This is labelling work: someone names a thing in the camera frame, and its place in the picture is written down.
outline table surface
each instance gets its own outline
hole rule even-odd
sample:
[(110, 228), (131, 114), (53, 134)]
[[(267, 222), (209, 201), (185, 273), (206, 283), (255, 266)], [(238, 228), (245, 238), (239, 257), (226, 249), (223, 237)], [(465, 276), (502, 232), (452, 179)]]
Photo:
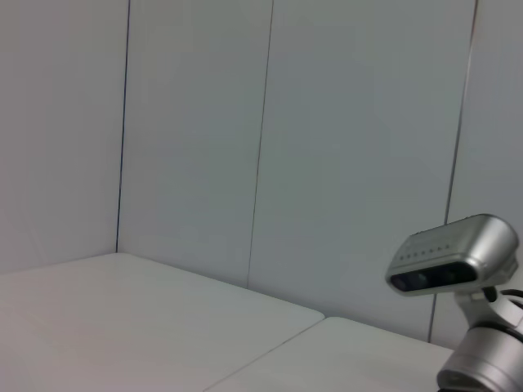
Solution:
[(314, 310), (113, 254), (0, 276), (0, 390), (198, 391)]
[(208, 392), (431, 392), (451, 351), (327, 318)]

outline camera lens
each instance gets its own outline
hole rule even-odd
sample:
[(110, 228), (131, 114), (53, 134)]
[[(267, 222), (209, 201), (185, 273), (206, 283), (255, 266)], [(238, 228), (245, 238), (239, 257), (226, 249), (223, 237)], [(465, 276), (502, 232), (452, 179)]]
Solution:
[(473, 282), (476, 271), (467, 263), (454, 262), (391, 276), (391, 284), (402, 292)]
[(414, 272), (412, 274), (409, 274), (409, 283), (410, 283), (410, 287), (413, 290), (421, 290), (428, 286), (428, 279), (424, 273)]
[(398, 290), (400, 290), (402, 292), (408, 291), (407, 285), (405, 284), (403, 279), (398, 275), (395, 275), (391, 278), (391, 283), (394, 285), (395, 288), (397, 288)]

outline silver camera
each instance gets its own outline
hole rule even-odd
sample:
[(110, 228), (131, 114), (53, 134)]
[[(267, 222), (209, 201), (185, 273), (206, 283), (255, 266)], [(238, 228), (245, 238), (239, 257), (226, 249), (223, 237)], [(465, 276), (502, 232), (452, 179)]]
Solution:
[(387, 283), (404, 296), (455, 292), (467, 335), (440, 370), (442, 390), (523, 392), (523, 304), (498, 292), (517, 270), (514, 229), (491, 215), (471, 216), (414, 234), (400, 247)]

